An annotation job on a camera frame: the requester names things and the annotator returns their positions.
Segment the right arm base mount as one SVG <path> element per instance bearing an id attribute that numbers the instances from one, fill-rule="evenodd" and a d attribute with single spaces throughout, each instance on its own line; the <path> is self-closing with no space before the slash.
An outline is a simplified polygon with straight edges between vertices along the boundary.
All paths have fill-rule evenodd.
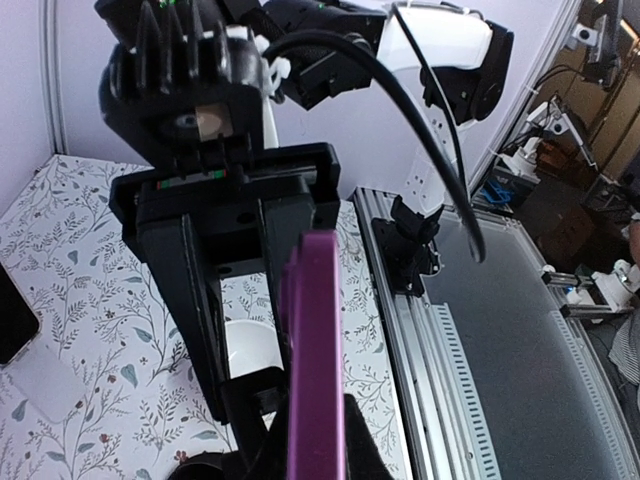
<path id="1" fill-rule="evenodd" d="M 390 209 L 390 220 L 371 222 L 383 259 L 386 279 L 394 294 L 420 297 L 425 288 L 422 276 L 435 276 L 442 269 L 435 237 L 440 230 L 441 206 L 430 216 L 414 212 L 401 196 Z"/>

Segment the tall black phone stand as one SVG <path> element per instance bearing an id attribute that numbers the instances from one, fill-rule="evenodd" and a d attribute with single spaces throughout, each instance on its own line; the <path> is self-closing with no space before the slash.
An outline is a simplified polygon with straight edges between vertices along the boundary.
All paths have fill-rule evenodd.
<path id="1" fill-rule="evenodd" d="M 335 225 L 340 166 L 325 143 L 269 149 L 201 171 L 118 177 L 109 205 L 149 268 L 190 356 L 213 418 L 236 451 L 213 456 L 223 477 L 282 478 L 288 443 L 291 336 L 282 308 L 286 264 L 300 237 Z M 278 367 L 233 377 L 221 283 L 264 273 Z"/>

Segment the purple-backed black phone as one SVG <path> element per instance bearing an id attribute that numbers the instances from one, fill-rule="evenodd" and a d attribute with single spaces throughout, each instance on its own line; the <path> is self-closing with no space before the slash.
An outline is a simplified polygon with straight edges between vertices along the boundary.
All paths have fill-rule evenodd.
<path id="1" fill-rule="evenodd" d="M 346 477 L 338 245 L 333 230 L 302 234 L 281 280 L 290 344 L 287 477 Z"/>

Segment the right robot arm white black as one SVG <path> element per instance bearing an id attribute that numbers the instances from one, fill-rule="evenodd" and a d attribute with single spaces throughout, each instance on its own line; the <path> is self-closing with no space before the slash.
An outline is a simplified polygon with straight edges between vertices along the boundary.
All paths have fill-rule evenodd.
<path id="1" fill-rule="evenodd" d="M 341 1 L 141 1 L 128 20 L 122 1 L 97 13 L 118 39 L 99 87 L 105 123 L 155 169 L 184 175 L 243 171 L 236 190 L 285 195 L 285 176 L 260 176 L 279 144 L 271 106 L 305 109 L 377 82 L 428 153 L 418 186 L 402 192 L 430 216 L 466 199 L 457 138 L 442 142 L 396 73 L 416 68 L 427 107 L 452 132 L 484 120 L 498 102 L 514 35 L 452 5 L 394 3 L 368 9 Z"/>

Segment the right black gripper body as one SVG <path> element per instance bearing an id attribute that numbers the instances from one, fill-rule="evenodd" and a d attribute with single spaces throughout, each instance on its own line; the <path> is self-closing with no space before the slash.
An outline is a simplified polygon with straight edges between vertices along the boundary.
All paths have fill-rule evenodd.
<path id="1" fill-rule="evenodd" d="M 98 1 L 118 43 L 104 69 L 105 124 L 156 170 L 186 175 L 254 161 L 277 142 L 269 41 L 217 1 Z"/>

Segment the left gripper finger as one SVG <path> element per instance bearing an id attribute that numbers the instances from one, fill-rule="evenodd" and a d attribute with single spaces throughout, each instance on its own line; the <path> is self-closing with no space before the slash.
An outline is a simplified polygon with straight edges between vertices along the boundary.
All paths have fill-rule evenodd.
<path id="1" fill-rule="evenodd" d="M 345 394 L 344 425 L 347 479 L 392 479 L 369 432 L 355 397 Z M 259 478 L 285 479 L 288 454 L 289 398 L 279 405 L 259 452 Z"/>

